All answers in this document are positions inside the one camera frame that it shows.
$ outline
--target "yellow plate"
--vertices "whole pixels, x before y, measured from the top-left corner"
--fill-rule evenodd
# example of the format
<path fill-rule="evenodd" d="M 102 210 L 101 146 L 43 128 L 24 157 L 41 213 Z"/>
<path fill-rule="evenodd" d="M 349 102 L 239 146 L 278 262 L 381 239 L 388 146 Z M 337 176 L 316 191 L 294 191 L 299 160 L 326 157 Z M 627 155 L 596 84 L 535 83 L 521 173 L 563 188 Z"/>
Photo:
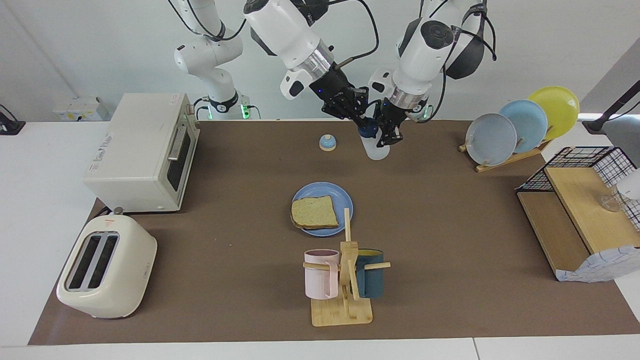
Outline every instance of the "yellow plate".
<path fill-rule="evenodd" d="M 548 126 L 553 126 L 545 135 L 545 140 L 564 135 L 578 121 L 580 102 L 569 89 L 561 86 L 547 86 L 536 90 L 529 96 L 529 100 L 545 110 Z"/>

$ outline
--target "dark teal mug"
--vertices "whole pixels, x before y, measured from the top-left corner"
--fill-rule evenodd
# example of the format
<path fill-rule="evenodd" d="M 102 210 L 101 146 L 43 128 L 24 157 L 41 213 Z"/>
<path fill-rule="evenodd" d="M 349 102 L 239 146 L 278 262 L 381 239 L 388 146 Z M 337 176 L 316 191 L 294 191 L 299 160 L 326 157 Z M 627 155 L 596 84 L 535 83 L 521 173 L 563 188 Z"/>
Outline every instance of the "dark teal mug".
<path fill-rule="evenodd" d="M 358 250 L 356 260 L 356 280 L 358 281 L 358 292 L 360 297 L 374 299 L 382 296 L 384 285 L 384 269 L 365 270 L 368 264 L 378 264 L 385 262 L 384 253 L 377 249 Z"/>

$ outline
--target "wooden mug holder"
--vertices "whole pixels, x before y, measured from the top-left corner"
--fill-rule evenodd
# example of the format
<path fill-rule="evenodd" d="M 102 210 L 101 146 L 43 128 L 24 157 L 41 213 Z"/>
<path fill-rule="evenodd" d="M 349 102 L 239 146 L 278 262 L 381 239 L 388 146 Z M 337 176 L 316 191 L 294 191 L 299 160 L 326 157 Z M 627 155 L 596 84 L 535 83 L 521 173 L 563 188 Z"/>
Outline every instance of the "wooden mug holder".
<path fill-rule="evenodd" d="M 358 243 L 351 241 L 349 208 L 344 209 L 344 232 L 346 240 L 340 242 L 338 296 L 328 300 L 311 299 L 311 324 L 316 327 L 354 325 L 373 320 L 371 300 L 360 297 L 356 279 Z M 303 263 L 305 268 L 329 270 L 328 265 Z M 391 267 L 391 263 L 365 265 L 365 270 Z"/>
<path fill-rule="evenodd" d="M 552 128 L 553 128 L 553 125 L 549 126 L 549 128 L 547 129 L 547 133 Z M 524 140 L 523 138 L 518 139 L 518 143 L 516 144 L 516 147 L 518 147 L 518 145 L 520 145 L 523 140 Z M 520 152 L 518 154 L 512 154 L 507 159 L 507 161 L 505 161 L 505 162 L 503 162 L 501 164 L 495 165 L 495 166 L 488 166 L 487 165 L 487 161 L 485 161 L 484 163 L 476 166 L 476 172 L 485 172 L 485 171 L 491 170 L 493 168 L 501 167 L 503 165 L 514 163 L 516 161 L 519 161 L 519 160 L 522 160 L 522 159 L 526 159 L 526 158 L 530 158 L 531 156 L 535 156 L 535 155 L 541 154 L 542 150 L 544 150 L 547 147 L 547 145 L 549 145 L 550 142 L 551 142 L 551 140 L 543 140 L 540 143 L 540 145 L 538 145 L 537 147 L 535 147 L 535 148 L 533 148 L 533 149 L 531 149 L 529 151 L 526 151 L 526 152 Z M 458 146 L 458 151 L 466 152 L 467 151 L 467 145 L 468 145 L 468 143 L 465 142 L 464 144 Z"/>

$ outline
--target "bread slice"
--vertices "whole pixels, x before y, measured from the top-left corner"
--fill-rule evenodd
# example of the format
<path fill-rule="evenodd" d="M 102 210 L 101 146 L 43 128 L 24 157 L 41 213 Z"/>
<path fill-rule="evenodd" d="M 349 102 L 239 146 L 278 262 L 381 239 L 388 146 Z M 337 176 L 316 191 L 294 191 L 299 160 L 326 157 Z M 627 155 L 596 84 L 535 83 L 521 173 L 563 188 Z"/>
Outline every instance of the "bread slice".
<path fill-rule="evenodd" d="M 335 229 L 338 218 L 330 195 L 304 197 L 291 203 L 291 221 L 300 229 Z"/>

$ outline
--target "toaster slot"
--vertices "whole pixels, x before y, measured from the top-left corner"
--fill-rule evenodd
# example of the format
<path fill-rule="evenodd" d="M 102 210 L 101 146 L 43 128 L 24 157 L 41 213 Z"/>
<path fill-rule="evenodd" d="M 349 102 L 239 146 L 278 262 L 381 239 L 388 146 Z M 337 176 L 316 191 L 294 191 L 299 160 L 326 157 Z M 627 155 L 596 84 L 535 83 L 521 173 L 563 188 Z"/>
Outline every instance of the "toaster slot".
<path fill-rule="evenodd" d="M 95 265 L 95 270 L 91 276 L 91 281 L 89 282 L 88 287 L 89 289 L 95 289 L 100 286 L 102 277 L 104 277 L 104 272 L 107 270 L 107 265 L 109 265 L 109 260 L 111 260 L 113 249 L 116 247 L 116 241 L 118 241 L 117 235 L 109 235 L 107 237 L 104 247 L 102 248 L 102 252 L 100 253 L 98 263 Z"/>
<path fill-rule="evenodd" d="M 67 290 L 90 291 L 100 286 L 119 238 L 116 231 L 98 231 L 87 236 L 67 277 Z"/>
<path fill-rule="evenodd" d="M 93 259 L 93 255 L 95 254 L 95 250 L 98 248 L 101 238 L 101 235 L 92 235 L 89 238 L 89 241 L 84 248 L 84 253 L 80 257 L 80 262 L 77 264 L 76 272 L 67 286 L 69 289 L 79 289 L 82 285 L 84 276 L 86 275 L 87 270 L 89 270 L 89 265 L 91 264 L 91 260 Z"/>

